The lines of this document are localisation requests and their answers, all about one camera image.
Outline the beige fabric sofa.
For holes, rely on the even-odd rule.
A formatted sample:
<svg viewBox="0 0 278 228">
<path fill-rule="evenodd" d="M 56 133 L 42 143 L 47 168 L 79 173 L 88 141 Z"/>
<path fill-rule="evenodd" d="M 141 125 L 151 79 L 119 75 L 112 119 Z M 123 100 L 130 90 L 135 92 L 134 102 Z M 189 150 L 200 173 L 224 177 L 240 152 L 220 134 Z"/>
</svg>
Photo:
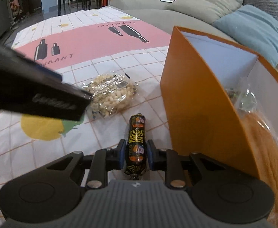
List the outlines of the beige fabric sofa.
<svg viewBox="0 0 278 228">
<path fill-rule="evenodd" d="M 275 0 L 111 0 L 110 6 L 167 33 L 186 27 L 244 45 L 278 71 L 278 2 Z"/>
</svg>

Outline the bagged sliced bread loaf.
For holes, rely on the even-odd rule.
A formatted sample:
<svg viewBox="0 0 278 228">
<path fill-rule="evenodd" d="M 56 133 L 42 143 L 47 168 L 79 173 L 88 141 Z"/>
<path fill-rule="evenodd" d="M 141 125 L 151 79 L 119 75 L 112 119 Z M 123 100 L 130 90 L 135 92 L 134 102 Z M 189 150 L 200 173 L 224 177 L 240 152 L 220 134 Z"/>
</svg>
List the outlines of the bagged sliced bread loaf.
<svg viewBox="0 0 278 228">
<path fill-rule="evenodd" d="M 260 178 L 274 192 L 274 207 L 268 220 L 278 227 L 278 134 L 247 78 L 241 78 L 236 87 L 228 87 L 226 92 L 248 137 Z"/>
</svg>

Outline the light blue cushion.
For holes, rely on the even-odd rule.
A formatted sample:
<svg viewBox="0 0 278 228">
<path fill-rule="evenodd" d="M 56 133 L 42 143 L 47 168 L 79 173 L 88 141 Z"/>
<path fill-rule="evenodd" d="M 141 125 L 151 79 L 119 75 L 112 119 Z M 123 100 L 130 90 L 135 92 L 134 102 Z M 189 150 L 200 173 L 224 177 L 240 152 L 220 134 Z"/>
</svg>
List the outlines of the light blue cushion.
<svg viewBox="0 0 278 228">
<path fill-rule="evenodd" d="M 216 20 L 213 27 L 263 56 L 273 67 L 278 65 L 278 21 L 252 5 Z"/>
</svg>

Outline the clear bag of peanuts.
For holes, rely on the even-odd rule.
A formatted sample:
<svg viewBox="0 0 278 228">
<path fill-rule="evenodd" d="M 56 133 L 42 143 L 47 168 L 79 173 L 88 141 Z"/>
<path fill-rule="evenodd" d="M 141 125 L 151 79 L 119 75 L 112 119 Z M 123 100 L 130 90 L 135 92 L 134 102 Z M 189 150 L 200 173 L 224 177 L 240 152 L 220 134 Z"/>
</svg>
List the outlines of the clear bag of peanuts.
<svg viewBox="0 0 278 228">
<path fill-rule="evenodd" d="M 102 74 L 81 84 L 92 94 L 88 111 L 92 119 L 109 117 L 128 107 L 137 94 L 138 84 L 126 74 Z"/>
</svg>

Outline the pink white patterned tablecloth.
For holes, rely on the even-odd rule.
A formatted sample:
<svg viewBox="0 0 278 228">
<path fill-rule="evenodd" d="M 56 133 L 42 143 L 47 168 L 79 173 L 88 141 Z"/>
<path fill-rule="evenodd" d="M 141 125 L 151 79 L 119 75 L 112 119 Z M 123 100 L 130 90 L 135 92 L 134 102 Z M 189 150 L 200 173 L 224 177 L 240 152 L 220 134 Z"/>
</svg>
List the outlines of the pink white patterned tablecloth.
<svg viewBox="0 0 278 228">
<path fill-rule="evenodd" d="M 75 151 L 85 155 L 116 147 L 128 136 L 133 114 L 145 116 L 146 138 L 170 148 L 169 125 L 160 80 L 173 24 L 170 10 L 121 12 L 110 6 L 61 15 L 20 31 L 12 48 L 33 57 L 40 42 L 48 50 L 40 63 L 75 87 L 103 74 L 130 77 L 136 93 L 130 104 L 107 117 L 87 109 L 80 121 L 0 112 L 0 188 L 18 176 Z M 0 211 L 0 226 L 4 223 Z"/>
</svg>

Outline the orange cardboard storage box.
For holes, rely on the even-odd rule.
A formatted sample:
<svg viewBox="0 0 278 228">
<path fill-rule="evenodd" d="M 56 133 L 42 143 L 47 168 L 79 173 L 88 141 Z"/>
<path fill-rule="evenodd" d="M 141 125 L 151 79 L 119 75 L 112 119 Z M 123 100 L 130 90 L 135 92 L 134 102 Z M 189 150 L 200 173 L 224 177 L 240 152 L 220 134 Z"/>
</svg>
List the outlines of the orange cardboard storage box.
<svg viewBox="0 0 278 228">
<path fill-rule="evenodd" d="M 226 93 L 241 79 L 278 134 L 278 71 L 240 44 L 174 27 L 160 83 L 173 149 L 202 153 L 257 177 L 248 137 Z"/>
</svg>

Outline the black yellow sausage stick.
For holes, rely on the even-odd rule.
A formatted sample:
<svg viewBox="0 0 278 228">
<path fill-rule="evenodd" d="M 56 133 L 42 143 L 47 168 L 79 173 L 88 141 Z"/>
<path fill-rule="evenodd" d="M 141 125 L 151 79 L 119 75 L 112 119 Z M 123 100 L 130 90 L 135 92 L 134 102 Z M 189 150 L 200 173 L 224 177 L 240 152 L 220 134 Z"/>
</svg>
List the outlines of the black yellow sausage stick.
<svg viewBox="0 0 278 228">
<path fill-rule="evenodd" d="M 129 134 L 125 151 L 124 174 L 132 180 L 143 176 L 147 167 L 146 118 L 135 114 L 129 120 Z"/>
</svg>

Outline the beige cushion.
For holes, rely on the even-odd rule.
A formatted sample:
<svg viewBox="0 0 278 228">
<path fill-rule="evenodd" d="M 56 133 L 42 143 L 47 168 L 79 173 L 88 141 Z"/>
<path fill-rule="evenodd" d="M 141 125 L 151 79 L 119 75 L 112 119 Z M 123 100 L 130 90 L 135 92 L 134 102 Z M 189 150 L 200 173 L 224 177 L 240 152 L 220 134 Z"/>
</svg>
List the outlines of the beige cushion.
<svg viewBox="0 0 278 228">
<path fill-rule="evenodd" d="M 166 9 L 212 24 L 235 12 L 242 4 L 243 0 L 175 0 Z"/>
</svg>

